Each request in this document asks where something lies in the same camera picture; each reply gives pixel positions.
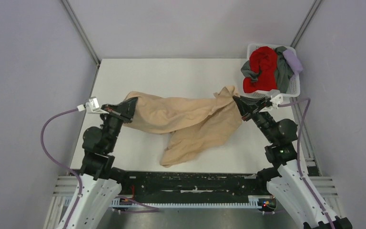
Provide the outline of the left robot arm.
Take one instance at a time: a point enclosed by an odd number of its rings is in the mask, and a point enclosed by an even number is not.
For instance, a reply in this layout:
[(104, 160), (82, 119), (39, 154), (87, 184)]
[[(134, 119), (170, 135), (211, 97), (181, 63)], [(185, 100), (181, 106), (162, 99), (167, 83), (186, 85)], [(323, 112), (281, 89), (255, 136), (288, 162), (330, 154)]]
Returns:
[(75, 175), (78, 184), (59, 229), (94, 229), (111, 201), (118, 194), (126, 194), (131, 182), (124, 177), (111, 178), (115, 157), (113, 152), (123, 124), (131, 123), (137, 97), (119, 104), (99, 105), (96, 97), (79, 105), (79, 111), (99, 115), (102, 124), (91, 126), (82, 135), (84, 157), (80, 172)]

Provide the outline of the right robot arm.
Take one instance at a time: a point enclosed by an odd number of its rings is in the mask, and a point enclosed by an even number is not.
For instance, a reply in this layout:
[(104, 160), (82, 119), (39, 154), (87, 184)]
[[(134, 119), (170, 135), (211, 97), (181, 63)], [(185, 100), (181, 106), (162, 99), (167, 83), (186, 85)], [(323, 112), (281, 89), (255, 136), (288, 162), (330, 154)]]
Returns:
[(270, 143), (264, 149), (273, 166), (257, 172), (257, 191), (274, 196), (300, 229), (351, 229), (349, 219), (329, 207), (301, 167), (301, 127), (291, 119), (275, 121), (266, 111), (268, 107), (283, 107), (281, 96), (259, 100), (233, 96), (233, 100), (242, 120), (252, 120)]

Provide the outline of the beige t shirt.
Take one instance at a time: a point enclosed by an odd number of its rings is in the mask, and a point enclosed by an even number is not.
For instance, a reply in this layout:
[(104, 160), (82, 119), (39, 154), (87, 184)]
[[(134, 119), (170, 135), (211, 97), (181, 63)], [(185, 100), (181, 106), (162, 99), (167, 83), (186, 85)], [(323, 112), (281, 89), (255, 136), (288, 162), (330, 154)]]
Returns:
[(170, 134), (160, 160), (171, 167), (196, 159), (213, 147), (224, 145), (243, 123), (233, 97), (235, 86), (225, 86), (213, 98), (163, 98), (132, 91), (126, 98), (136, 97), (137, 105), (131, 123), (126, 127), (151, 134)]

